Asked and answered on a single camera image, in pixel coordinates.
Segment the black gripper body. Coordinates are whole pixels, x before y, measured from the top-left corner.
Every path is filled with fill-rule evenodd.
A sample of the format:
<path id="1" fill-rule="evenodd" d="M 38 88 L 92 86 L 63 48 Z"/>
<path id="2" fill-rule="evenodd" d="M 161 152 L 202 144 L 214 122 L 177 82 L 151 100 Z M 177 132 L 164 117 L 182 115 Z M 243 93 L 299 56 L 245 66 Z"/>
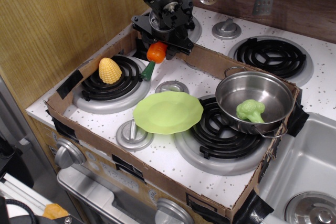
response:
<path id="1" fill-rule="evenodd" d="M 194 43 L 188 37 L 188 24 L 170 28 L 155 15 L 154 11 L 133 16 L 132 25 L 142 34 L 144 42 L 150 45 L 163 42 L 168 45 L 170 54 L 178 52 L 190 54 L 194 47 Z"/>

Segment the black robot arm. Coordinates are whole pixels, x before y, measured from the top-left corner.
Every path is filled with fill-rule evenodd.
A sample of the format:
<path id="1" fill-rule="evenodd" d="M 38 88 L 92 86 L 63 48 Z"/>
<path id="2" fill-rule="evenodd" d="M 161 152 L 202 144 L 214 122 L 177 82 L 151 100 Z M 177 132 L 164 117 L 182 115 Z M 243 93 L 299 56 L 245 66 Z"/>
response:
<path id="1" fill-rule="evenodd" d="M 143 0 L 150 12 L 134 15 L 132 26 L 139 31 L 144 46 L 156 42 L 167 45 L 168 60 L 177 53 L 189 55 L 194 43 L 188 38 L 188 30 L 194 28 L 192 0 Z"/>

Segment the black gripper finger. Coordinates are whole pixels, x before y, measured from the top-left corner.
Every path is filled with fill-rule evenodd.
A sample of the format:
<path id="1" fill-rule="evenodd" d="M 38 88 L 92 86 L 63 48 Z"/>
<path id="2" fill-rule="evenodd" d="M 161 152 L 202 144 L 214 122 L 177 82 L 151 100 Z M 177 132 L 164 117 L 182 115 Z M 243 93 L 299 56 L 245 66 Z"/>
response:
<path id="1" fill-rule="evenodd" d="M 165 56 L 166 60 L 172 60 L 177 52 L 178 52 L 177 47 L 169 45 L 166 49 L 166 56 Z"/>
<path id="2" fill-rule="evenodd" d="M 149 33 L 141 33 L 141 38 L 146 49 L 149 49 L 152 44 L 158 42 L 158 40 Z"/>

